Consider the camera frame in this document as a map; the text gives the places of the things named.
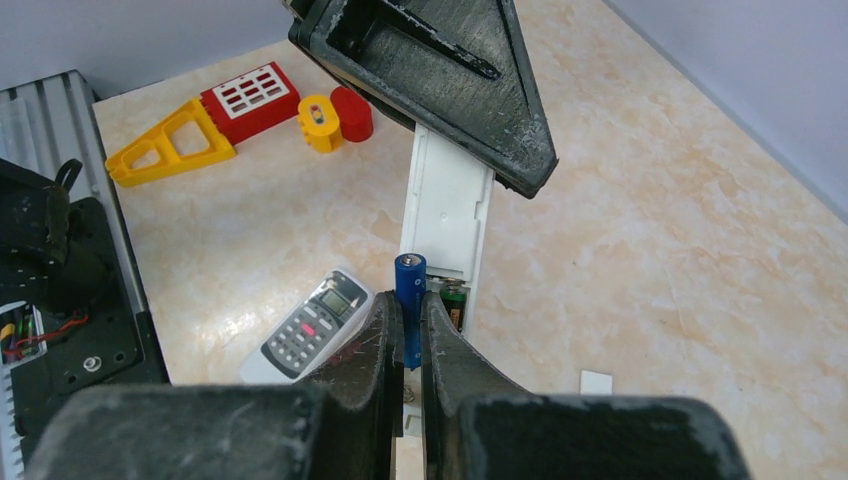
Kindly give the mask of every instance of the aa battery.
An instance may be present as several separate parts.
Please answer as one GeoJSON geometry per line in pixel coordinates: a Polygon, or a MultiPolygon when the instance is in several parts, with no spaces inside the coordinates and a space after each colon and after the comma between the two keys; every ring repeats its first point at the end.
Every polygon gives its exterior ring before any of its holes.
{"type": "Polygon", "coordinates": [[[421,366],[421,305],[427,291],[427,261],[417,253],[395,258],[395,295],[403,312],[403,363],[421,366]]]}
{"type": "Polygon", "coordinates": [[[468,294],[463,288],[463,281],[455,278],[446,278],[445,285],[439,292],[442,303],[457,332],[462,332],[462,321],[465,319],[465,304],[468,294]]]}

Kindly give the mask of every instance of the red wire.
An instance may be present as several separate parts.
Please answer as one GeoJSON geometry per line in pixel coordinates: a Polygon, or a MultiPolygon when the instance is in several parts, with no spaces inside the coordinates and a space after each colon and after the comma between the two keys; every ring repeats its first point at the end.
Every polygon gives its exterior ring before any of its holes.
{"type": "Polygon", "coordinates": [[[45,333],[45,334],[42,334],[42,335],[36,335],[34,337],[22,338],[22,339],[18,340],[17,342],[15,342],[15,345],[13,345],[14,348],[12,348],[11,350],[3,350],[3,353],[5,355],[21,355],[21,350],[23,350],[22,348],[20,348],[21,344],[23,344],[23,343],[33,343],[33,342],[42,342],[42,341],[43,342],[49,342],[50,340],[53,340],[54,338],[58,337],[65,330],[73,327],[74,325],[82,325],[83,323],[85,323],[87,321],[88,321],[88,315],[81,317],[81,318],[71,318],[70,320],[65,322],[64,325],[59,327],[59,329],[56,330],[55,332],[45,333]]]}

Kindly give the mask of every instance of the black triangular piece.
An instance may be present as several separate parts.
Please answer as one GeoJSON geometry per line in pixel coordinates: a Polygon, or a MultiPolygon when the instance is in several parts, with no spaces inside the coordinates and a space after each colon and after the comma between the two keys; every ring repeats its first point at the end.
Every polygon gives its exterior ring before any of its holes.
{"type": "Polygon", "coordinates": [[[383,113],[439,132],[527,198],[556,167],[511,0],[288,0],[289,39],[383,113]]]}

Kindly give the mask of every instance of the gray wall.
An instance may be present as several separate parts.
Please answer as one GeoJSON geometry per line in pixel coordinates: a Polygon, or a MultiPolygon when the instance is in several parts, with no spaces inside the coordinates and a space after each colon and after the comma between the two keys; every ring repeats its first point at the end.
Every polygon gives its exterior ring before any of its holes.
{"type": "Polygon", "coordinates": [[[848,1],[607,3],[848,223],[848,1]]]}
{"type": "Polygon", "coordinates": [[[286,38],[279,0],[3,0],[0,90],[79,70],[110,97],[286,38]]]}

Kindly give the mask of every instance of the small white card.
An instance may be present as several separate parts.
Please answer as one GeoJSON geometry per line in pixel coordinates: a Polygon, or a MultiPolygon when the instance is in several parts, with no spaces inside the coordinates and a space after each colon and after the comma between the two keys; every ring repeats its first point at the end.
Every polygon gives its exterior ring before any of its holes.
{"type": "Polygon", "coordinates": [[[612,395],[612,375],[605,373],[580,371],[581,395],[612,395]]]}

